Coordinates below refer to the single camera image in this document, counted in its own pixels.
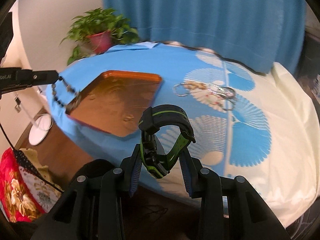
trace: wooden tray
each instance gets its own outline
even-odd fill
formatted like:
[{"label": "wooden tray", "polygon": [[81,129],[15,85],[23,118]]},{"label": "wooden tray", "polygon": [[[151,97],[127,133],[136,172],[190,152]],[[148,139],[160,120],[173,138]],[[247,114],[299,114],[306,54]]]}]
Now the wooden tray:
[{"label": "wooden tray", "polygon": [[91,128],[125,137],[138,129],[142,112],[151,106],[161,82],[157,74],[103,72],[80,92],[78,107],[66,114]]}]

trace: metal screw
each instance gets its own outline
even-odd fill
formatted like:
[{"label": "metal screw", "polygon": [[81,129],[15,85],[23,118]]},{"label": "metal screw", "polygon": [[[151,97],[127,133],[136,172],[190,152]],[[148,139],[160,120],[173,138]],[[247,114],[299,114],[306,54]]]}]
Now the metal screw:
[{"label": "metal screw", "polygon": [[207,168],[202,168],[201,170],[200,170],[200,172],[202,173],[202,174],[209,174],[209,172],[210,172],[210,170],[209,169],[207,169]]},{"label": "metal screw", "polygon": [[240,183],[244,183],[245,182],[245,178],[242,176],[237,176],[237,181]]},{"label": "metal screw", "polygon": [[115,168],[113,169],[113,173],[114,174],[120,174],[122,172],[122,169],[121,168]]},{"label": "metal screw", "polygon": [[85,176],[81,175],[77,178],[78,182],[84,182],[85,181]]}]

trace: black beaded bracelet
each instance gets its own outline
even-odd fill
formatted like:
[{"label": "black beaded bracelet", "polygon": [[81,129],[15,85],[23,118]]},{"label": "black beaded bracelet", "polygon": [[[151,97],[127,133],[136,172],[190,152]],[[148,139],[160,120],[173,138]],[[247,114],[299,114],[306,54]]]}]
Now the black beaded bracelet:
[{"label": "black beaded bracelet", "polygon": [[51,85],[53,100],[56,101],[58,105],[60,105],[61,107],[65,107],[68,111],[71,111],[73,108],[76,108],[79,105],[81,101],[80,93],[76,92],[76,90],[73,87],[71,87],[71,85],[69,85],[62,76],[59,76],[59,81],[63,82],[64,86],[67,88],[67,92],[70,92],[76,96],[76,102],[73,105],[66,105],[62,103],[57,97],[56,84]]}]

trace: blue curtain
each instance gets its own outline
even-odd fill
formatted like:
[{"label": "blue curtain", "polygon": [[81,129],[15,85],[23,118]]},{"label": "blue curtain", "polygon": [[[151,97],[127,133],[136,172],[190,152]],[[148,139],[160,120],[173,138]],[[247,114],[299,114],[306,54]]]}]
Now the blue curtain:
[{"label": "blue curtain", "polygon": [[103,0],[131,19],[143,40],[179,41],[268,73],[294,72],[302,49],[304,0]]}]

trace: flower pot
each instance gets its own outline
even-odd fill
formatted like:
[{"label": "flower pot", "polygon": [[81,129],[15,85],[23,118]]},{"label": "flower pot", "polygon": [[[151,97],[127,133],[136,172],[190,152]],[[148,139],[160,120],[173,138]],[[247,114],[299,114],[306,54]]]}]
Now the flower pot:
[{"label": "flower pot", "polygon": [[104,53],[112,47],[110,32],[105,31],[88,36],[92,49],[96,54]]}]

